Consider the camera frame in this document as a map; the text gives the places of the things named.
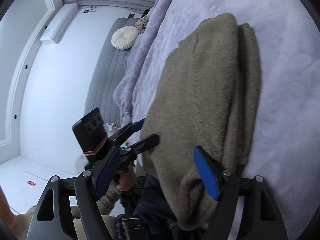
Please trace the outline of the camouflage sleeve forearm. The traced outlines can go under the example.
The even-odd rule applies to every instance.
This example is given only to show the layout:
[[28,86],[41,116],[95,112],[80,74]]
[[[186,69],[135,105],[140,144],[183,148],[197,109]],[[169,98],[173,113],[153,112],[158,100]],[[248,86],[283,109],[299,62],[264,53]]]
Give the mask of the camouflage sleeve forearm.
[[114,187],[109,187],[106,194],[97,201],[97,206],[101,215],[109,215],[120,200],[122,192]]

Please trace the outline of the person's left hand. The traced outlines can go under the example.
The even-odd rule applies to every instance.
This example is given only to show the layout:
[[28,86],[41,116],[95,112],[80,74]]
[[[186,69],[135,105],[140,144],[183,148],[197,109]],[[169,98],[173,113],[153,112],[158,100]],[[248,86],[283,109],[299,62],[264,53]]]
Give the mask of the person's left hand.
[[129,165],[127,167],[127,172],[120,173],[117,189],[119,191],[129,191],[136,184],[137,184],[137,176],[135,174],[134,166]]

